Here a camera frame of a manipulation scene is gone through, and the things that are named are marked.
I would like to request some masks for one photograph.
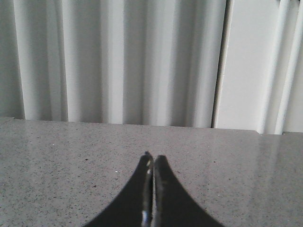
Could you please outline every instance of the granite countertop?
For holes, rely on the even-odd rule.
[[[227,227],[303,226],[303,134],[0,118],[0,226],[77,227],[166,155]]]

